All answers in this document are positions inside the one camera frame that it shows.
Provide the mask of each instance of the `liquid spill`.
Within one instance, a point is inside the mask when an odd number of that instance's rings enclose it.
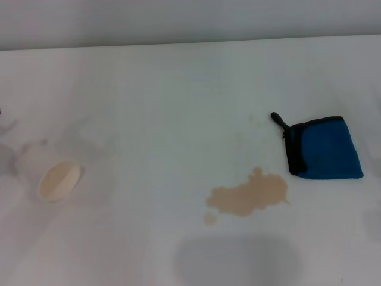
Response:
[[[207,213],[204,216],[204,222],[207,225],[215,225],[217,223],[217,217],[214,214],[212,214],[212,213]]]
[[[222,213],[240,217],[249,216],[255,209],[263,210],[281,202],[288,203],[286,181],[279,175],[263,175],[256,168],[248,176],[248,181],[233,188],[214,188],[206,200],[209,207],[215,207]]]

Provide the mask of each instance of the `white table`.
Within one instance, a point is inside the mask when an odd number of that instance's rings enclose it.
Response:
[[[381,36],[0,52],[0,107],[1,159],[47,139],[85,168],[46,204],[2,161],[1,285],[381,281]],[[271,111],[344,116],[365,177],[290,175]],[[290,205],[208,209],[255,167]]]

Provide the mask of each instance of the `small droplet stain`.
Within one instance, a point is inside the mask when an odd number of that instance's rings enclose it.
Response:
[[[255,209],[281,202],[289,204],[286,181],[279,175],[263,175],[261,168],[254,169],[248,181],[233,188],[214,188],[207,198],[208,207],[217,208],[222,213],[245,217]]]
[[[204,222],[207,225],[215,225],[217,223],[217,217],[214,214],[212,214],[212,213],[207,213],[204,216]]]

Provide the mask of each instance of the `wall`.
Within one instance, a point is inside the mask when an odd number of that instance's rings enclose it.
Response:
[[[0,49],[381,33],[379,0],[1,0]]]

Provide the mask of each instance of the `beige cup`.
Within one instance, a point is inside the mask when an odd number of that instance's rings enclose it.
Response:
[[[51,203],[68,197],[81,174],[76,161],[38,144],[27,146],[16,166],[30,187],[37,186],[38,197]]]

